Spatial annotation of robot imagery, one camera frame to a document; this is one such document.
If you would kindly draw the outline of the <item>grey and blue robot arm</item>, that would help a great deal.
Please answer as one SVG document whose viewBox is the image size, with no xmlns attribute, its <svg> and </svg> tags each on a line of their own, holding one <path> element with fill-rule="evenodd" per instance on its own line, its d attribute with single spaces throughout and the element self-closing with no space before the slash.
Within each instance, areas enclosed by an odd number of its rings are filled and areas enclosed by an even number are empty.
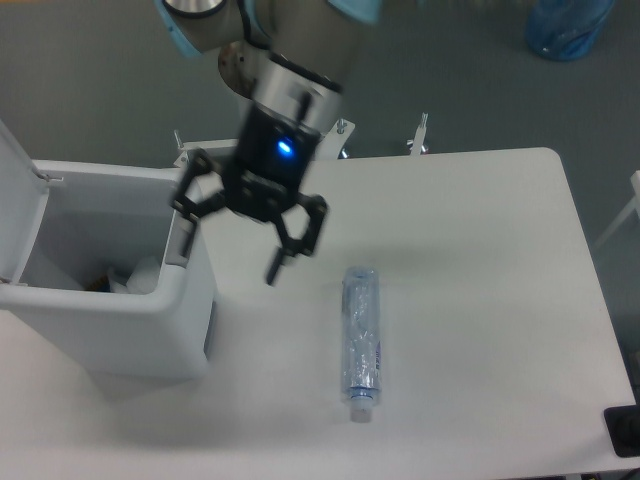
<svg viewBox="0 0 640 480">
<path fill-rule="evenodd" d="M 192 225 L 223 209 L 275 227 L 280 247 L 265 275 L 312 256 L 328 206 L 300 186 L 336 120 L 351 66 L 377 23 L 379 1 L 158 1 L 173 41 L 198 56 L 236 41 L 257 49 L 250 107 L 227 159 L 203 148 L 187 164 L 171 200 Z"/>
</svg>

